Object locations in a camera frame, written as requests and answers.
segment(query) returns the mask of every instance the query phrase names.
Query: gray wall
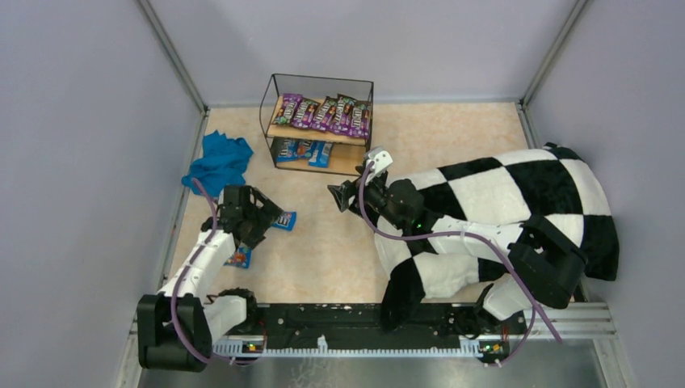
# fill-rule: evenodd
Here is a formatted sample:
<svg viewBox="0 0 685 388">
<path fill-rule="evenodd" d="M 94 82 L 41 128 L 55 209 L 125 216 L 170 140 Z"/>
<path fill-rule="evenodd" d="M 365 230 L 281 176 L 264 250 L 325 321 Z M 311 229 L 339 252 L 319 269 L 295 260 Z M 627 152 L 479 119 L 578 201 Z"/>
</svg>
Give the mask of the gray wall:
<svg viewBox="0 0 685 388">
<path fill-rule="evenodd" d="M 682 383 L 685 2 L 597 1 L 536 97 L 544 141 L 604 186 L 621 238 L 616 283 L 592 283 L 643 386 Z"/>
<path fill-rule="evenodd" d="M 376 82 L 376 101 L 517 99 L 574 0 L 153 0 L 200 94 L 256 104 L 271 73 Z"/>
<path fill-rule="evenodd" d="M 0 5 L 0 386 L 112 386 L 198 112 L 133 0 Z"/>
</svg>

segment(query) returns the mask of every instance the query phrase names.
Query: blue towel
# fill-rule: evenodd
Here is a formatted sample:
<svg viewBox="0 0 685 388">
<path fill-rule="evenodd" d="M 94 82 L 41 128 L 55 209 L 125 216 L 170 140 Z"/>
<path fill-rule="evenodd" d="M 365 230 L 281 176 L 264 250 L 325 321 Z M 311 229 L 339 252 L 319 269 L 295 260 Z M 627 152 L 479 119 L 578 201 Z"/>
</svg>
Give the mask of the blue towel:
<svg viewBox="0 0 685 388">
<path fill-rule="evenodd" d="M 191 164 L 188 175 L 181 179 L 183 185 L 200 195 L 192 183 L 197 178 L 212 198 L 217 198 L 228 184 L 245 184 L 242 173 L 252 156 L 252 149 L 244 138 L 229 139 L 219 131 L 214 131 L 202 140 L 202 158 Z"/>
</svg>

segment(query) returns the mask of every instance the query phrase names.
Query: checkered cloth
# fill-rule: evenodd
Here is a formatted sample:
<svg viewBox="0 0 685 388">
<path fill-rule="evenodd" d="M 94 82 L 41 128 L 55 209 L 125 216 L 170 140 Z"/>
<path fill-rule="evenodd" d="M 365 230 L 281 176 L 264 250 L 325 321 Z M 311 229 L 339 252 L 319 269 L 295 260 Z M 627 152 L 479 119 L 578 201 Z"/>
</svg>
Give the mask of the checkered cloth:
<svg viewBox="0 0 685 388">
<path fill-rule="evenodd" d="M 411 180 L 428 209 L 460 220 L 500 225 L 545 216 L 588 256 L 586 275 L 616 279 L 619 243 L 607 199 L 590 168 L 568 148 L 547 144 L 397 179 Z M 402 234 L 383 218 L 377 224 L 386 233 Z M 390 276 L 385 313 L 393 308 L 395 318 L 424 297 L 450 297 L 467 284 L 506 273 L 487 259 L 437 255 L 427 240 L 375 239 Z"/>
</svg>

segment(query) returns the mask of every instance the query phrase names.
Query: metal frame edge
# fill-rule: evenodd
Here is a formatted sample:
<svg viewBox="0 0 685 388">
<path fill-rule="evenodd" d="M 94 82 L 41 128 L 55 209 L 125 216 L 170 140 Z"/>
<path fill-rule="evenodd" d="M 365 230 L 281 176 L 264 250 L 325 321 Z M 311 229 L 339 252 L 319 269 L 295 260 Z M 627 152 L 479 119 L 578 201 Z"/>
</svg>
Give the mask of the metal frame edge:
<svg viewBox="0 0 685 388">
<path fill-rule="evenodd" d="M 580 20 L 583 11 L 587 9 L 591 2 L 591 0 L 576 0 L 573 8 L 571 8 L 571 12 L 566 18 L 561 30 L 557 34 L 557 38 L 554 39 L 552 46 L 547 51 L 547 54 L 545 54 L 535 76 L 533 76 L 530 85 L 528 85 L 525 94 L 523 94 L 521 105 L 523 105 L 524 110 L 527 110 L 528 106 L 530 106 L 532 100 L 535 98 L 537 91 L 540 89 L 540 85 L 547 77 L 549 71 L 553 68 L 554 63 L 556 62 L 561 50 L 566 45 L 571 32 L 577 25 L 577 22 Z"/>
<path fill-rule="evenodd" d="M 607 388 L 637 388 L 620 339 L 595 339 L 593 342 Z"/>
<path fill-rule="evenodd" d="M 145 17 L 145 20 L 147 20 L 150 28 L 152 29 L 153 35 L 157 39 L 159 45 L 162 47 L 162 51 L 164 52 L 166 59 L 169 60 L 171 67 L 174 69 L 176 76 L 183 85 L 183 88 L 188 93 L 188 96 L 190 96 L 192 99 L 193 104 L 197 107 L 198 111 L 206 113 L 208 110 L 207 104 L 204 103 L 204 100 L 202 100 L 202 96 L 197 90 L 197 86 L 193 82 L 191 75 L 188 73 L 186 66 L 183 64 L 183 61 L 181 61 L 181 57 L 176 51 L 174 44 L 171 43 L 171 38 L 166 33 L 166 29 L 164 28 L 162 21 L 157 16 L 157 12 L 155 12 L 152 4 L 149 0 L 134 1 L 138 5 L 138 9 Z"/>
<path fill-rule="evenodd" d="M 526 137 L 528 148 L 540 148 L 540 139 L 538 138 L 537 132 L 533 127 L 533 123 L 529 114 L 530 108 L 524 107 L 523 100 L 516 103 L 516 112 L 519 114 L 521 128 L 523 129 L 523 135 Z"/>
<path fill-rule="evenodd" d="M 200 114 L 200 123 L 197 126 L 195 134 L 195 144 L 193 145 L 193 152 L 190 158 L 186 161 L 186 165 L 190 166 L 191 162 L 195 160 L 200 154 L 200 149 L 202 148 L 202 137 L 207 129 L 207 123 L 209 121 L 209 112 L 202 112 Z M 183 214 L 186 211 L 186 206 L 188 202 L 188 195 L 190 193 L 189 188 L 183 188 L 181 191 L 178 206 L 176 207 L 176 212 L 174 214 L 173 222 L 171 223 L 171 230 L 168 231 L 166 242 L 166 249 L 163 254 L 162 266 L 159 268 L 158 275 L 158 285 L 161 287 L 162 283 L 166 279 L 168 272 L 171 268 L 171 264 L 174 261 L 174 252 L 176 250 L 176 243 L 179 240 L 179 232 L 181 230 L 181 224 L 183 223 Z M 121 358 L 119 374 L 116 379 L 116 388 L 137 388 L 143 369 L 138 363 L 138 331 L 137 331 L 137 320 L 134 317 L 131 324 L 131 329 L 128 332 L 128 338 L 126 339 L 126 348 L 124 349 L 124 355 Z"/>
</svg>

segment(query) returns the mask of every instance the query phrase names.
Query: purple cable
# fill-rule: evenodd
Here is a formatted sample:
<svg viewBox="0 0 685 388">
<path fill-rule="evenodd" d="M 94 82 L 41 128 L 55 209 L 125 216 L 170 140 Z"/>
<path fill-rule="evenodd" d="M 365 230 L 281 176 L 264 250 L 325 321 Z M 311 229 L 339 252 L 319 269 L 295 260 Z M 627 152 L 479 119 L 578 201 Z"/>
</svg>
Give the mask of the purple cable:
<svg viewBox="0 0 685 388">
<path fill-rule="evenodd" d="M 218 216 L 216 214 L 216 208 L 214 208 L 214 201 L 212 198 L 207 194 L 207 191 L 204 190 L 204 186 L 202 186 L 202 183 L 197 179 L 193 178 L 192 183 L 200 190 L 202 193 L 202 196 L 204 196 L 204 199 L 207 200 L 207 203 L 209 204 L 209 208 L 212 210 L 212 231 L 209 232 L 209 236 L 204 240 L 205 244 L 209 244 L 209 242 L 212 241 L 212 238 L 214 237 L 214 234 L 216 233 L 216 229 L 218 228 Z M 202 250 L 204 249 L 204 245 L 200 245 L 199 248 L 197 248 L 197 251 L 191 256 L 191 259 L 188 260 L 189 264 L 193 264 L 195 260 L 197 260 L 198 257 L 200 257 L 200 253 L 202 253 Z M 179 337 L 179 340 L 181 341 L 181 344 L 188 350 L 190 354 L 193 355 L 194 358 L 204 362 L 205 364 L 209 363 L 209 358 L 205 357 L 202 355 L 202 353 L 198 352 L 197 349 L 191 344 L 191 341 L 186 337 L 186 334 L 183 332 L 183 329 L 181 328 L 181 322 L 179 321 L 179 313 L 176 311 L 177 305 L 178 305 L 178 293 L 179 289 L 181 288 L 181 282 L 183 281 L 183 278 L 186 276 L 188 270 L 190 269 L 190 265 L 187 265 L 182 271 L 181 275 L 179 276 L 179 279 L 176 281 L 176 284 L 174 285 L 174 290 L 172 291 L 171 294 L 171 322 L 174 325 L 174 330 L 176 331 L 176 335 Z M 218 358 L 223 361 L 228 361 L 231 362 L 233 361 L 231 357 L 225 357 L 225 356 L 220 356 L 216 353 L 212 354 L 212 358 Z"/>
<path fill-rule="evenodd" d="M 461 236 L 462 233 L 460 231 L 449 231 L 449 232 L 436 232 L 436 233 L 429 233 L 429 234 L 419 234 L 415 236 L 393 236 L 391 234 L 387 234 L 383 232 L 382 230 L 379 230 L 376 228 L 371 220 L 368 218 L 368 215 L 366 214 L 366 209 L 364 206 L 364 187 L 366 179 L 368 177 L 368 173 L 371 171 L 371 167 L 373 166 L 373 161 L 369 161 L 366 168 L 364 169 L 364 173 L 362 174 L 361 180 L 359 181 L 359 211 L 362 213 L 362 218 L 366 221 L 368 226 L 374 231 L 374 233 L 385 237 L 389 238 L 391 240 L 399 240 L 399 241 L 416 241 L 416 240 L 425 240 L 427 238 L 432 238 L 432 237 L 450 237 L 450 236 Z M 516 283 L 519 285 L 521 290 L 523 291 L 523 294 L 526 295 L 528 300 L 530 301 L 532 305 L 533 311 L 537 311 L 538 314 L 540 314 L 540 317 L 544 321 L 544 324 L 547 325 L 549 328 L 549 331 L 552 333 L 552 336 L 554 337 L 555 340 L 559 344 L 561 344 L 561 336 L 559 335 L 559 332 L 557 329 L 554 328 L 552 325 L 552 322 L 549 320 L 549 317 L 547 314 L 544 313 L 544 310 L 542 310 L 542 307 L 538 304 L 538 302 L 535 300 L 535 298 L 532 296 L 531 292 L 528 290 L 526 285 L 523 283 L 523 280 L 519 277 L 519 274 L 516 273 L 514 270 L 514 266 L 511 265 L 509 262 L 509 259 L 487 238 L 471 233 L 471 232 L 464 232 L 463 235 L 468 238 L 475 238 L 476 240 L 484 243 L 502 262 L 504 265 L 504 268 L 511 274 L 511 277 L 514 278 Z"/>
</svg>

